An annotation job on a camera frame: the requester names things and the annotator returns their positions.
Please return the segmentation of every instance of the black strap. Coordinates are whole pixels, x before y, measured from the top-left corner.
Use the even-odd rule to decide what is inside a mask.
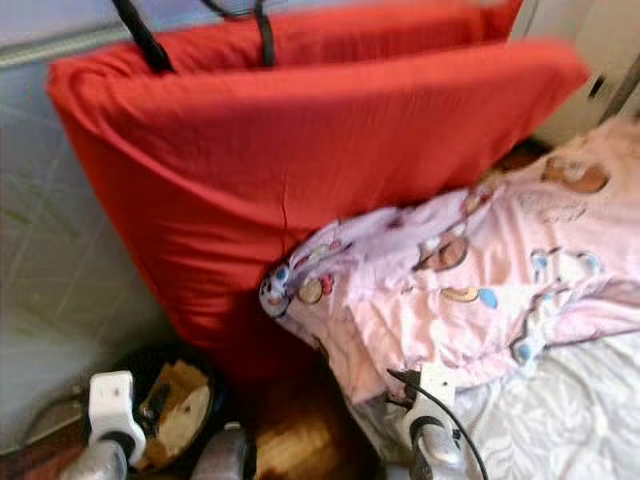
[[[129,0],[112,0],[118,11],[120,20],[131,32],[133,41],[142,50],[145,60],[154,72],[175,72],[169,55],[165,49],[153,37],[151,31],[144,24],[138,11]]]
[[[263,0],[256,0],[256,8],[254,14],[260,29],[262,37],[262,65],[264,67],[273,67],[276,64],[276,51],[273,41],[273,30],[269,17],[264,13]]]
[[[242,13],[231,13],[217,5],[212,0],[200,0],[211,11],[225,20],[245,20],[251,16],[251,11]],[[164,47],[154,38],[153,33],[147,28],[140,18],[140,14],[131,3],[131,0],[112,0],[118,11],[118,16],[122,23],[131,33],[133,41],[138,45],[146,62],[156,73],[174,72],[171,60]],[[253,15],[258,23],[260,36],[262,37],[262,64],[265,67],[275,65],[275,46],[273,40],[273,30],[269,18],[264,13],[264,0],[256,0]]]

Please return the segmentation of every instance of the pink blanket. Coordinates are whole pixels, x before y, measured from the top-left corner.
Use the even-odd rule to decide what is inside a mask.
[[[640,124],[610,121],[525,170],[325,227],[263,282],[353,403],[387,368],[441,361],[468,387],[546,345],[640,327]]]

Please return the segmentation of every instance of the cartoon print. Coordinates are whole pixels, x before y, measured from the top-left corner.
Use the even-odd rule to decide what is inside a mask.
[[[413,270],[442,272],[460,265],[469,250],[465,236],[466,223],[459,223],[441,236],[430,238],[420,244],[420,260]]]
[[[280,317],[287,311],[291,302],[285,290],[287,280],[289,280],[289,267],[280,265],[260,284],[260,305],[270,317]]]
[[[531,252],[535,283],[551,285],[575,283],[602,273],[600,259],[590,252],[572,253],[561,247]]]
[[[576,193],[597,193],[609,183],[609,174],[599,164],[555,155],[547,160],[541,180],[559,183]]]
[[[323,296],[333,292],[334,280],[331,275],[320,278],[308,278],[298,290],[298,299],[308,305],[318,303]]]
[[[491,200],[493,194],[494,189],[485,184],[470,190],[469,195],[464,199],[464,202],[462,202],[460,208],[462,214],[468,217]]]
[[[545,285],[524,316],[524,333],[511,344],[511,354],[521,365],[534,358],[547,344],[548,331],[553,329],[562,310],[574,298],[571,285],[588,280],[604,271],[600,259],[590,252],[572,253],[562,248],[531,253],[534,281]]]
[[[557,322],[562,310],[571,302],[573,293],[568,288],[537,295],[524,316],[524,333],[511,343],[511,355],[520,365],[535,358],[548,342],[548,330]]]
[[[343,246],[342,240],[340,239],[334,240],[329,245],[320,245],[313,252],[304,255],[300,260],[298,260],[293,266],[293,269],[297,270],[305,265],[313,265],[329,255],[345,251],[350,248],[351,245],[352,243]]]
[[[498,298],[493,290],[488,288],[445,288],[441,293],[454,302],[471,303],[479,298],[487,307],[498,308]]]

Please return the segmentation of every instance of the red mattress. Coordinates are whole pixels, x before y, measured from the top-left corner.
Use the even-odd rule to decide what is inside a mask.
[[[587,77],[572,50],[503,39],[518,1],[274,16],[159,35],[177,74],[122,44],[57,62],[49,93],[87,175],[178,332],[236,382],[305,347],[258,307],[311,232],[475,182]],[[474,48],[462,48],[474,45]]]

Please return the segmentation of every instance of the power cord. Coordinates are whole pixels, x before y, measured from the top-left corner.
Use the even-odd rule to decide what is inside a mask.
[[[471,440],[471,437],[469,436],[467,431],[464,429],[464,427],[462,426],[462,424],[460,423],[458,418],[449,409],[449,407],[447,407],[444,403],[442,403],[436,397],[434,397],[429,392],[427,392],[420,385],[417,385],[416,383],[412,382],[411,380],[407,380],[406,378],[403,378],[402,375],[400,375],[398,372],[394,372],[393,370],[387,370],[387,372],[393,378],[395,378],[396,380],[404,383],[407,387],[415,390],[416,392],[421,393],[422,395],[427,397],[429,400],[431,400],[433,403],[438,405],[442,410],[444,410],[444,413],[446,413],[449,416],[449,418],[453,421],[453,423],[456,424],[456,427],[458,428],[458,430],[460,430],[460,433],[462,434],[464,439],[469,444],[469,447],[471,448],[471,451],[473,452],[473,456],[475,457],[476,462],[478,463],[478,467],[480,468],[480,473],[482,474],[482,479],[483,480],[489,480],[489,475],[487,475],[487,469],[484,466],[484,462],[482,461],[482,457],[480,456],[480,452],[476,448],[475,443],[473,443],[473,440]]]
[[[200,0],[209,10],[227,21],[242,21],[254,16],[258,23],[260,37],[262,37],[262,65],[264,67],[273,67],[276,64],[275,42],[271,22],[264,11],[264,1],[255,0],[252,9],[231,11],[228,8],[221,7],[213,0]]]

